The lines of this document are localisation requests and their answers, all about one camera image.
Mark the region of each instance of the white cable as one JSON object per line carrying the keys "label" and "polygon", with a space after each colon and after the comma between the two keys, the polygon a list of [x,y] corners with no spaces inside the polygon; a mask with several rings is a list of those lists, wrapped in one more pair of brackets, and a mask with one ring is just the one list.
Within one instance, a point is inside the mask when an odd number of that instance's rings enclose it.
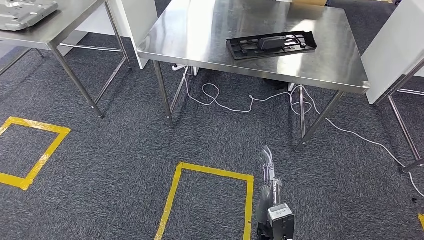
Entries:
{"label": "white cable", "polygon": [[[186,75],[187,75],[187,72],[188,72],[188,70],[189,70],[189,68],[188,67],[185,67],[185,72],[184,72],[184,75],[182,76],[182,78],[183,78],[183,80],[184,80],[184,82],[185,82],[185,88],[186,88],[186,90],[187,90],[187,95],[192,99],[192,100],[194,100],[194,101],[196,101],[196,102],[198,102],[199,104],[201,104],[201,105],[204,105],[204,106],[210,106],[210,105],[212,105],[213,103],[216,103],[218,106],[220,106],[220,107],[222,107],[222,108],[224,108],[224,109],[227,109],[227,110],[229,110],[229,111],[232,111],[232,112],[238,112],[238,113],[250,113],[251,111],[252,111],[252,106],[253,106],[253,102],[254,101],[258,101],[258,102],[266,102],[266,101],[268,101],[268,100],[270,100],[270,99],[273,99],[273,98],[275,98],[275,97],[278,97],[278,96],[281,96],[281,95],[289,95],[290,96],[290,107],[291,107],[291,110],[294,112],[294,114],[296,114],[296,115],[300,115],[300,113],[298,113],[298,112],[296,112],[295,111],[295,109],[293,108],[293,106],[295,106],[295,105],[297,105],[297,104],[300,104],[300,102],[294,102],[293,103],[293,93],[295,92],[295,90],[297,89],[297,88],[303,88],[303,90],[305,91],[305,93],[306,93],[306,95],[309,97],[309,99],[312,101],[312,103],[310,103],[310,102],[307,102],[307,101],[305,101],[304,102],[304,104],[306,104],[306,105],[309,105],[309,109],[304,113],[304,114],[307,114],[311,109],[312,109],[312,107],[315,109],[315,112],[316,113],[318,113],[319,115],[321,114],[320,113],[320,111],[318,111],[318,109],[317,109],[317,105],[315,104],[315,101],[314,101],[314,99],[309,95],[309,93],[308,93],[308,91],[306,90],[306,88],[304,87],[304,86],[302,86],[302,85],[298,85],[298,86],[296,86],[292,91],[291,91],[291,93],[288,93],[288,92],[281,92],[281,93],[279,93],[279,94],[276,94],[276,95],[273,95],[273,96],[270,96],[270,97],[268,97],[267,99],[256,99],[256,98],[254,98],[252,95],[249,95],[249,98],[251,99],[251,103],[250,103],[250,108],[249,108],[249,110],[235,110],[235,109],[231,109],[231,108],[229,108],[229,107],[227,107],[227,106],[224,106],[224,105],[221,105],[218,101],[217,101],[217,98],[218,98],[218,96],[220,95],[220,89],[216,86],[216,85],[214,85],[214,84],[212,84],[212,83],[206,83],[206,84],[204,84],[202,87],[201,87],[201,90],[203,91],[203,93],[206,95],[206,96],[208,96],[209,98],[211,98],[212,99],[212,101],[210,102],[210,103],[203,103],[203,102],[201,102],[201,101],[199,101],[199,100],[197,100],[197,99],[195,99],[194,97],[192,97],[191,95],[190,95],[190,91],[189,91],[189,83],[188,83],[188,81],[187,81],[187,79],[186,79]],[[212,86],[212,87],[214,87],[217,91],[218,91],[218,93],[216,94],[216,96],[215,97],[213,97],[213,96],[211,96],[211,95],[209,95],[208,93],[206,93],[205,92],[205,86]],[[344,129],[342,129],[342,128],[340,128],[340,127],[338,127],[338,126],[336,126],[332,121],[330,121],[330,119],[328,119],[328,118],[325,118],[325,120],[327,120],[333,127],[335,127],[337,130],[339,130],[339,131],[342,131],[342,132],[345,132],[345,133],[350,133],[350,134],[353,134],[353,135],[355,135],[355,136],[357,136],[358,138],[360,138],[360,139],[362,139],[362,140],[364,140],[364,141],[366,141],[366,142],[368,142],[368,143],[371,143],[371,144],[374,144],[374,145],[377,145],[377,146],[380,146],[380,147],[382,147],[384,150],[386,150],[386,152],[388,152],[388,154],[399,164],[399,165],[401,165],[403,168],[405,168],[405,165],[403,165],[388,149],[387,149],[387,147],[385,147],[384,145],[382,145],[382,144],[380,144],[380,143],[378,143],[378,142],[374,142],[374,141],[371,141],[371,140],[368,140],[368,139],[366,139],[366,138],[364,138],[364,137],[362,137],[362,136],[360,136],[359,134],[357,134],[356,132],[353,132],[353,131],[348,131],[348,130],[344,130]],[[409,174],[409,178],[410,178],[410,181],[411,181],[411,183],[412,183],[412,186],[415,188],[415,190],[424,198],[424,194],[422,194],[419,190],[418,190],[418,188],[417,188],[417,186],[415,185],[415,183],[414,183],[414,180],[413,180],[413,178],[412,178],[412,173],[411,172],[408,172],[408,174]]]}

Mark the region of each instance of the gray carpet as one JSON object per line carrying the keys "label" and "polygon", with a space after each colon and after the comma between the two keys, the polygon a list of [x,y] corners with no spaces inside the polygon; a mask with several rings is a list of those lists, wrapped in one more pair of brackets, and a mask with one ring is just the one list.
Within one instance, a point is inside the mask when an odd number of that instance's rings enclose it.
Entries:
{"label": "gray carpet", "polygon": [[[158,0],[158,12],[169,2]],[[330,4],[346,10],[362,53],[395,9],[375,1]],[[89,34],[81,44],[117,47],[114,37],[97,34]],[[127,39],[125,44],[131,49]],[[15,116],[72,131],[27,191],[0,184],[1,239],[151,240],[178,162],[253,175],[255,206],[262,184],[259,151],[264,145],[275,156],[283,199],[296,214],[295,239],[423,239],[418,214],[424,213],[424,199],[409,178],[398,173],[395,161],[380,147],[328,123],[303,152],[294,152],[300,140],[299,119],[285,97],[257,103],[251,113],[206,107],[185,97],[176,107],[176,126],[169,128],[149,63],[144,70],[118,74],[100,104],[107,116],[99,119],[53,55],[44,53],[43,59],[30,52],[0,77],[0,123]],[[120,56],[74,49],[66,59],[95,95]],[[136,63],[133,52],[131,60]],[[170,64],[162,68],[172,94],[182,73],[173,72]],[[205,83],[216,84],[219,101],[237,109],[249,107],[249,95],[266,98],[278,93],[257,78],[202,69],[190,80],[190,88],[205,102],[208,99],[201,94]],[[416,79],[409,87],[419,84]],[[334,94],[307,89],[321,110]],[[395,99],[423,152],[424,103],[410,95]],[[308,114],[307,123],[316,117]],[[348,94],[331,119],[386,145],[403,163],[413,162],[388,103],[378,108],[368,105],[365,96]],[[26,175],[54,137],[11,127],[0,136],[0,172]],[[414,178],[424,190],[424,171],[415,171]],[[243,181],[184,170],[162,239],[242,239],[245,198]],[[256,225],[253,216],[252,239]]]}

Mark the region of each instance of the table top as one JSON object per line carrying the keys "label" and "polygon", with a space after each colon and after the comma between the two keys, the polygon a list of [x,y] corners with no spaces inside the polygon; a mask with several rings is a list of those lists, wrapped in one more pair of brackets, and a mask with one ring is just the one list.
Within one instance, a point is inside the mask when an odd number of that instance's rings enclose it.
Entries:
{"label": "table top", "polygon": [[0,43],[44,50],[49,50],[49,45],[57,47],[105,1],[54,0],[59,5],[56,12],[21,31],[0,30]]}
{"label": "table top", "polygon": [[[226,40],[312,31],[312,52],[234,60]],[[345,11],[269,0],[173,0],[139,44],[144,59],[364,94],[367,74]]]}

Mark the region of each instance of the yellow tape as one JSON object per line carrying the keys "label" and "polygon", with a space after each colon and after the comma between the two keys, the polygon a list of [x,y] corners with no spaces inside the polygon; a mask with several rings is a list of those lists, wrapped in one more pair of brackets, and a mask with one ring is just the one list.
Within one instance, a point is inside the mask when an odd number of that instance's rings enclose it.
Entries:
{"label": "yellow tape", "polygon": [[424,214],[418,214],[418,219],[421,222],[422,229],[424,230]]}
{"label": "yellow tape", "polygon": [[187,170],[192,170],[192,171],[201,172],[201,173],[205,173],[205,174],[214,174],[214,175],[238,179],[238,180],[253,181],[252,180],[253,176],[251,176],[251,175],[246,175],[246,174],[241,174],[241,173],[237,173],[237,172],[226,171],[226,170],[221,170],[221,169],[216,169],[216,168],[211,168],[211,167],[207,167],[207,166],[199,166],[199,165],[194,165],[194,164],[184,163],[184,162],[181,162],[181,164],[182,164],[182,168],[187,169]]}
{"label": "yellow tape", "polygon": [[46,162],[49,160],[49,158],[52,156],[52,154],[59,147],[59,145],[62,143],[62,141],[65,139],[65,137],[69,134],[71,130],[69,128],[62,127],[62,126],[56,126],[56,125],[51,125],[51,124],[47,124],[43,122],[32,121],[32,120],[27,120],[27,119],[11,116],[6,120],[3,126],[0,127],[0,136],[12,124],[20,125],[20,126],[24,126],[28,128],[33,128],[33,129],[40,129],[40,130],[58,134],[56,139],[47,148],[45,153],[41,156],[41,158],[38,160],[38,162],[34,165],[34,167],[31,169],[31,171],[28,173],[28,175],[25,178],[12,176],[12,175],[8,175],[8,174],[0,172],[0,183],[18,187],[25,191],[33,183],[34,179],[37,177],[41,168],[46,164]]}
{"label": "yellow tape", "polygon": [[184,163],[184,162],[180,162],[176,166],[175,174],[172,180],[171,189],[169,191],[169,195],[165,204],[165,209],[163,210],[163,215],[162,215],[162,218],[160,219],[159,228],[157,230],[156,236],[154,237],[154,240],[161,240],[162,236],[164,235],[165,228],[167,227],[167,222],[171,214],[172,205],[174,202],[175,194],[177,192],[178,184],[180,182],[181,173],[183,169],[247,181],[243,240],[250,240],[251,231],[252,231],[254,177],[252,175],[246,175],[246,174],[236,173],[232,171],[226,171],[226,170],[211,168],[207,166],[199,166],[199,165],[194,165],[194,164]]}
{"label": "yellow tape", "polygon": [[154,240],[161,240],[167,227],[168,219],[170,218],[172,205],[174,203],[175,193],[177,192],[178,183],[180,182],[183,164],[180,162],[176,166],[175,174],[173,175],[171,190],[169,191],[168,199],[166,200],[165,209],[163,210],[162,218],[160,219],[159,229],[157,230]]}

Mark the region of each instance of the metal table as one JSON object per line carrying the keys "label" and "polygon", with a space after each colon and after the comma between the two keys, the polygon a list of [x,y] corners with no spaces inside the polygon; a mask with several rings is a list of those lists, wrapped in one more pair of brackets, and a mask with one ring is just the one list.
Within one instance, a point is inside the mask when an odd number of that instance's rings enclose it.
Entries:
{"label": "metal table", "polygon": [[[234,60],[226,46],[226,39],[292,31],[312,31],[316,51]],[[301,111],[302,140],[296,150],[311,139],[345,92],[365,94],[370,88],[345,11],[332,7],[267,0],[173,0],[137,51],[141,58],[153,60],[171,126],[184,82],[170,105],[159,61],[336,90],[307,132]]]}
{"label": "metal table", "polygon": [[[125,61],[130,64],[127,52],[124,48],[121,36],[118,33],[117,26],[115,24],[114,17],[112,16],[111,9],[107,0],[54,0],[59,4],[59,8],[56,12],[49,15],[35,26],[21,30],[21,31],[0,31],[0,42],[13,46],[27,47],[21,55],[17,56],[7,66],[0,70],[0,76],[6,72],[11,66],[17,61],[24,57],[31,49],[36,49],[42,57],[41,50],[50,50],[53,52],[57,60],[63,66],[67,74],[70,76],[72,81],[78,87],[79,91],[88,101],[90,106],[94,109],[99,117],[105,115],[100,111],[97,103],[106,92],[107,88],[114,80],[118,71],[124,65]],[[81,45],[70,45],[62,44],[62,42],[81,24],[83,23],[92,13],[94,13],[102,4],[105,4],[107,14],[109,15],[110,22],[115,32],[116,38],[119,42],[120,49],[105,48],[105,47],[94,47],[94,46],[81,46]],[[91,50],[100,50],[108,52],[122,52],[123,58],[119,63],[118,67],[113,72],[112,76],[108,79],[105,86],[101,90],[100,94],[95,100],[91,98],[85,87],[81,84],[78,77],[74,74],[72,69],[68,66],[66,60],[58,50],[58,46],[68,46],[74,48],[83,48]]]}

